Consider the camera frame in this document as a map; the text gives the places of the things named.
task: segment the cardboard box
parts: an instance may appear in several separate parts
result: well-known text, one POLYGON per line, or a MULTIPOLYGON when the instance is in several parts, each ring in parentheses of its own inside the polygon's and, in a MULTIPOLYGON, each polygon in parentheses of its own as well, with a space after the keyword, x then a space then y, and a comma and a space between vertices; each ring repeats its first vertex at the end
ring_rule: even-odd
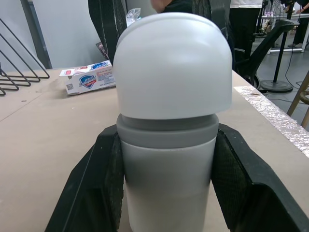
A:
POLYGON ((68 95, 116 86, 109 60, 75 69, 65 69, 59 76, 68 78, 65 82, 68 95))

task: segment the gray band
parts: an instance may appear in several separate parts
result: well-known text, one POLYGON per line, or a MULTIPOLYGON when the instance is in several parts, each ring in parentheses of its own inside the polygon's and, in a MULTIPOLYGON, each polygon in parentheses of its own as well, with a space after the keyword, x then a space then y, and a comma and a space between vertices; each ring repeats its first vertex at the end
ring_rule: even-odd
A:
POLYGON ((122 141, 146 148, 182 148, 204 144, 216 137, 216 115, 171 120, 134 119, 119 115, 117 130, 122 141))

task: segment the wooden stool leg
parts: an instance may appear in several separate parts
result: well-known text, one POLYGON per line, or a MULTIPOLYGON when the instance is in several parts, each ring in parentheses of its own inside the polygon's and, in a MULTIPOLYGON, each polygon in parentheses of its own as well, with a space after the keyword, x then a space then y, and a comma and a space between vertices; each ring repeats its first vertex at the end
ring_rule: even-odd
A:
POLYGON ((301 84, 298 92, 296 93, 296 96, 295 96, 295 98, 294 98, 294 100, 293 100, 293 102, 292 102, 292 104, 291 104, 291 106, 290 106, 290 108, 289 108, 289 110, 287 112, 288 116, 291 116, 293 114, 294 110, 296 109, 296 107, 297 107, 297 105, 299 103, 300 93, 306 91, 308 85, 309 85, 309 71, 308 71, 308 73, 307 73, 303 83, 301 84))
POLYGON ((308 107, 308 109, 307 109, 307 111, 306 111, 306 114, 305 114, 305 116, 304 116, 303 121, 301 122, 301 126, 302 126, 303 128, 306 128, 306 126, 307 126, 307 124, 308 124, 308 121, 309 121, 309 107, 308 107))

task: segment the silver foil strip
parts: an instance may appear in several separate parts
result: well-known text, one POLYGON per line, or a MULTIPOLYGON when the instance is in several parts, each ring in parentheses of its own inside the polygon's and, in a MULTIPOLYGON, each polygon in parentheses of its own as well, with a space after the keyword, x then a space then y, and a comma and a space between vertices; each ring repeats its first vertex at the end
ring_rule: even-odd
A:
POLYGON ((253 86, 234 89, 309 158, 309 133, 253 86))

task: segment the wooden stool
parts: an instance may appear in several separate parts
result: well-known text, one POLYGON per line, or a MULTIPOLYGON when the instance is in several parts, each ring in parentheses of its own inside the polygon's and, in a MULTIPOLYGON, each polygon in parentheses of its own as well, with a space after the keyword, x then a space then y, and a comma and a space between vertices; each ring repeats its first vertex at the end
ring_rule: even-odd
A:
MULTIPOLYGON (((306 89, 308 88, 309 86, 309 71, 303 81, 303 83, 301 84, 298 92, 296 93, 296 96, 294 98, 294 100, 292 101, 292 104, 287 112, 287 115, 288 116, 292 116, 294 110, 296 109, 299 101, 302 101, 303 103, 309 105, 309 99, 306 97, 307 95, 309 95, 309 91, 306 91, 306 89)), ((301 123, 301 126, 303 128, 305 128, 307 126, 309 122, 309 108, 304 116, 304 119, 301 123)))

